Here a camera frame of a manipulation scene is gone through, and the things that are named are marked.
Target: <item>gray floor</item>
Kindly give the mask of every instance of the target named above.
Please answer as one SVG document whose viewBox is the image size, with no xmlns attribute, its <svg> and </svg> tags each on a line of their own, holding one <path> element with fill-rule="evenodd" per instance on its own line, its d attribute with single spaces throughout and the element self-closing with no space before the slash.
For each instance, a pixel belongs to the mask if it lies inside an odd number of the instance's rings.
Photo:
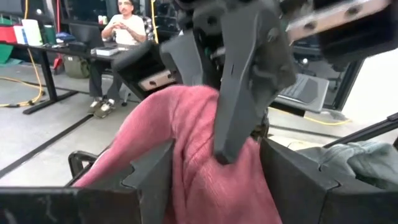
<svg viewBox="0 0 398 224">
<path fill-rule="evenodd" d="M 37 82 L 33 68 L 25 65 L 0 68 L 0 77 Z M 57 87 L 88 91 L 88 80 L 71 79 L 66 75 L 54 76 L 54 80 Z M 33 98 L 36 94 L 37 90 L 28 86 L 0 80 L 0 103 L 24 101 Z M 87 94 L 79 93 L 32 115 L 22 114 L 25 108 L 0 108 L 2 140 L 0 170 L 85 117 L 90 102 L 91 98 Z M 69 153 L 77 150 L 92 153 L 102 151 L 136 105 L 130 102 L 127 107 L 118 108 L 106 119 L 91 118 L 31 160 L 0 178 L 0 186 L 65 185 L 71 179 L 67 162 Z M 329 123 L 337 122 L 328 113 L 307 113 L 306 117 Z M 344 125 L 330 126 L 275 110 L 271 110 L 270 120 L 275 126 L 271 128 L 271 134 L 320 144 L 334 140 L 331 136 L 345 136 L 365 127 L 365 124 L 358 125 L 354 120 Z M 331 136 L 319 136 L 316 133 Z M 379 136 L 378 139 L 392 142 L 397 136 L 398 131 L 393 131 Z"/>
</svg>

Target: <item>cable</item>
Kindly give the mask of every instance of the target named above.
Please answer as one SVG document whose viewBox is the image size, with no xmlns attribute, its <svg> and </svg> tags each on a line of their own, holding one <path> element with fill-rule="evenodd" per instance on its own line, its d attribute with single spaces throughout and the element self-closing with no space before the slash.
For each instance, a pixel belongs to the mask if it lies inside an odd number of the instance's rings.
<svg viewBox="0 0 398 224">
<path fill-rule="evenodd" d="M 278 109 L 272 108 L 272 107 L 269 107 L 269 109 L 272 109 L 272 110 L 275 110 L 275 111 L 279 111 L 279 112 L 282 112 L 282 113 L 285 113 L 285 114 L 291 114 L 291 113 L 288 113 L 286 111 L 278 110 Z M 304 119 L 307 119 L 309 121 L 312 121 L 312 122 L 315 122 L 315 123 L 318 123 L 318 124 L 327 125 L 327 126 L 339 126 L 339 125 L 343 125 L 343 124 L 351 122 L 350 119 L 347 119 L 345 121 L 340 121 L 340 122 L 335 122 L 335 123 L 328 123 L 328 122 L 324 122 L 324 121 L 319 121 L 317 119 L 309 118 L 309 117 L 306 117 L 306 116 L 304 116 Z"/>
<path fill-rule="evenodd" d="M 28 14 L 28 10 L 29 10 L 29 7 L 28 7 L 28 6 L 29 6 L 29 0 L 25 0 L 25 14 L 24 14 L 24 19 L 27 19 L 27 14 Z M 28 51 L 28 53 L 29 53 L 30 61 L 32 62 L 33 68 L 34 68 L 34 70 L 35 70 L 36 79 L 37 79 L 37 82 L 39 83 L 39 86 L 34 86 L 34 85 L 28 84 L 28 83 L 26 83 L 26 82 L 23 82 L 23 81 L 21 81 L 21 80 L 16 80 L 16 79 L 13 79 L 13 78 L 8 78 L 8 77 L 0 77 L 0 79 L 1 79 L 1 80 L 11 81 L 11 82 L 22 83 L 22 84 L 24 84 L 24 85 L 26 85 L 26 86 L 39 89 L 39 94 L 38 94 L 35 98 L 33 98 L 33 99 L 31 99 L 31 100 L 24 101 L 24 102 L 20 102 L 20 103 L 16 103 L 16 104 L 10 104 L 10 103 L 8 103 L 8 104 L 0 104 L 0 107 L 17 108 L 17 107 L 20 107 L 20 106 L 32 106 L 32 105 L 34 105 L 36 102 L 38 102 L 38 101 L 41 99 L 41 97 L 44 95 L 44 91 L 43 91 L 43 87 L 42 87 L 42 82 L 41 82 L 41 80 L 40 80 L 40 75 L 39 75 L 39 72 L 37 71 L 37 67 L 36 67 L 35 61 L 34 61 L 34 59 L 33 59 L 32 52 L 30 52 L 30 49 L 29 49 L 29 48 L 27 49 L 27 51 Z"/>
<path fill-rule="evenodd" d="M 157 29 L 156 29 L 156 23 L 155 23 L 155 6 L 154 6 L 155 0 L 150 0 L 150 11 L 152 14 L 152 26 L 154 28 L 154 35 L 155 35 L 155 42 L 156 44 L 159 43 L 159 40 L 157 38 Z"/>
</svg>

